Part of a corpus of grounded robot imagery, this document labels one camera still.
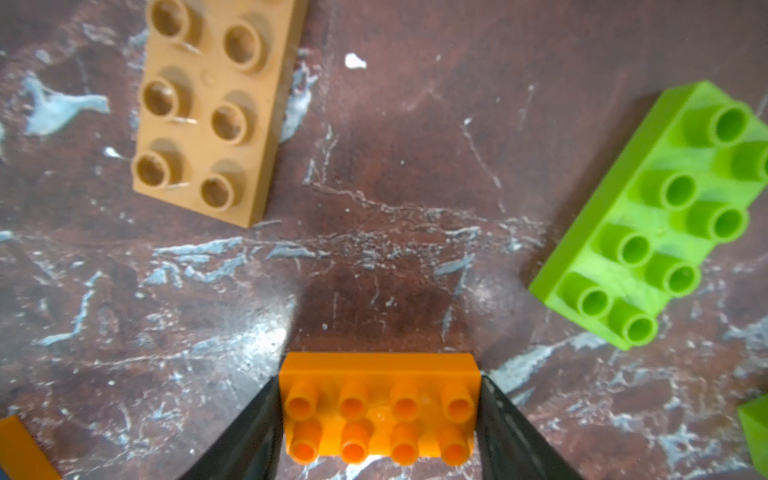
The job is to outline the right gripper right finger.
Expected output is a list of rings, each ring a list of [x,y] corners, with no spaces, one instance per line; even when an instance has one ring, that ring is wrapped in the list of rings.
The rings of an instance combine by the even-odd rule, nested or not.
[[[484,479],[582,479],[487,375],[476,433]]]

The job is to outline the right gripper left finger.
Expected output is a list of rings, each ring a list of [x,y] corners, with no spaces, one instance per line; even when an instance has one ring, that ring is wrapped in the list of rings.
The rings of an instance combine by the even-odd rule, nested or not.
[[[275,479],[283,435],[279,381],[272,376],[180,479]]]

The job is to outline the orange 2x4 lego brick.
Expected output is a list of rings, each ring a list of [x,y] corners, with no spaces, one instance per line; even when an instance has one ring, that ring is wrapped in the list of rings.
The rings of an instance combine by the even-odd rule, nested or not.
[[[1,478],[61,479],[17,416],[1,420]]]
[[[473,452],[481,373],[467,353],[292,352],[278,380],[287,453],[299,464],[383,456],[458,467]]]

